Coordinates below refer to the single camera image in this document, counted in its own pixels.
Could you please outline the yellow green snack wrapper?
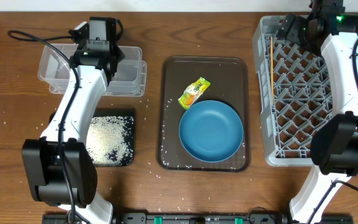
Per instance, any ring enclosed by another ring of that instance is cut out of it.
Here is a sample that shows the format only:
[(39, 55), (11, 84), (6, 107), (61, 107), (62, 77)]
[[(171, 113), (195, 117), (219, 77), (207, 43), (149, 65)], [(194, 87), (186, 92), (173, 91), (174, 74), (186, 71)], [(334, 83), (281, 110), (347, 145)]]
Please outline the yellow green snack wrapper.
[(197, 81), (193, 82), (183, 92), (182, 96), (179, 97), (178, 102), (182, 108), (188, 110), (190, 106), (195, 103), (198, 98), (208, 89), (210, 82), (203, 77), (199, 77)]

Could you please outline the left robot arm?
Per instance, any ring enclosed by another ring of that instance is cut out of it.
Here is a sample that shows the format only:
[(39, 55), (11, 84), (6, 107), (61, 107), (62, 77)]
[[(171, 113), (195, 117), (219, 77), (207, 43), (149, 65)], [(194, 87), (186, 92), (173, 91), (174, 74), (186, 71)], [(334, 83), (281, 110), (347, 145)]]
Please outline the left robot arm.
[(71, 31), (78, 43), (67, 57), (56, 46), (33, 35), (70, 67), (65, 94), (38, 139), (26, 139), (22, 160), (35, 201), (67, 211), (66, 223), (112, 223), (113, 205), (97, 192), (98, 175), (86, 150), (96, 106), (124, 59), (117, 46), (124, 32), (119, 19), (90, 17)]

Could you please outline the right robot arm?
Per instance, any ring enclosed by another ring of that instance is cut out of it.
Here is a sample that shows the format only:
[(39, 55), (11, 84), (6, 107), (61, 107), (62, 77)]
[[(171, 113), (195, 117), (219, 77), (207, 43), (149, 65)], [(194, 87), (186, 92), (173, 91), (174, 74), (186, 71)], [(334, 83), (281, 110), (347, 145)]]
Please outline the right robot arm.
[(313, 166), (289, 203), (292, 223), (319, 223), (340, 187), (358, 192), (358, 15), (342, 1), (310, 2), (308, 17), (287, 14), (278, 30), (286, 39), (324, 59), (333, 98), (333, 117), (313, 136)]

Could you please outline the dark blue plate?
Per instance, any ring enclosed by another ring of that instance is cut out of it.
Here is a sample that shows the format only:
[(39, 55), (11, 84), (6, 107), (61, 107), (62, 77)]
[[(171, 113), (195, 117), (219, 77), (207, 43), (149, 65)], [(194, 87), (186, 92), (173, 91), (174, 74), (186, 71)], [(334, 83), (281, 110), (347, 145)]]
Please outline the dark blue plate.
[(239, 150), (244, 140), (244, 127), (231, 106), (205, 100), (184, 112), (178, 135), (188, 154), (199, 161), (215, 163), (229, 159)]

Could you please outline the wooden chopstick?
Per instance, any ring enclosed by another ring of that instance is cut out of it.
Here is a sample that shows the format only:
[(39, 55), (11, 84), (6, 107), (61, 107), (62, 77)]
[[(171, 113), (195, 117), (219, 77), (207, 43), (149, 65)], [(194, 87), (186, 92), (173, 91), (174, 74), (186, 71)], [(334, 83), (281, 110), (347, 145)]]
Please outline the wooden chopstick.
[(273, 80), (273, 36), (270, 37), (270, 90), (271, 90), (271, 104), (274, 105), (274, 80)]

